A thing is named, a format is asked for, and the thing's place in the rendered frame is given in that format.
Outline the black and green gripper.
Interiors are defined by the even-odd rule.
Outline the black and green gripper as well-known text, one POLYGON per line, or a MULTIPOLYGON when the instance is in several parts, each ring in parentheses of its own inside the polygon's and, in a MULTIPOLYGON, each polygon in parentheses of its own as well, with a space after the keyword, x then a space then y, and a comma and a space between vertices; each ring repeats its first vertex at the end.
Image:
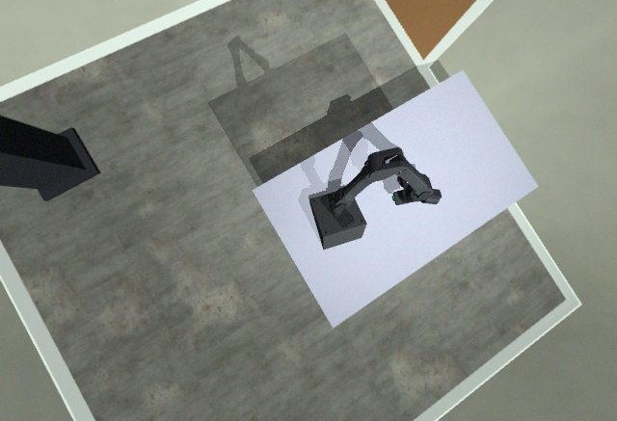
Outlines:
POLYGON ((406 193, 405 193, 405 197, 399 198, 397 192, 393 192, 392 199, 395 201, 395 205, 410 203, 409 201, 406 200, 406 193))

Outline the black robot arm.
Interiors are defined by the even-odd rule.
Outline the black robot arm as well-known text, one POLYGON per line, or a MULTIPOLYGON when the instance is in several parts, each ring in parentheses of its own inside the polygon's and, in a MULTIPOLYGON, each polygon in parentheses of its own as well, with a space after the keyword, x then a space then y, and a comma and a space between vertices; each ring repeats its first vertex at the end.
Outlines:
POLYGON ((397 181, 404 189, 397 191, 399 198, 405 197, 406 192, 406 199, 409 202, 438 204, 442 198, 441 191, 432 188, 429 177, 416 170, 403 156, 402 149, 395 147, 371 153, 360 173, 348 185, 339 188, 334 195, 323 197, 321 202, 341 226, 346 228, 355 220, 344 208, 351 205, 354 198, 368 185, 395 174, 398 175, 397 181), (389 163, 386 163, 388 159, 389 163))

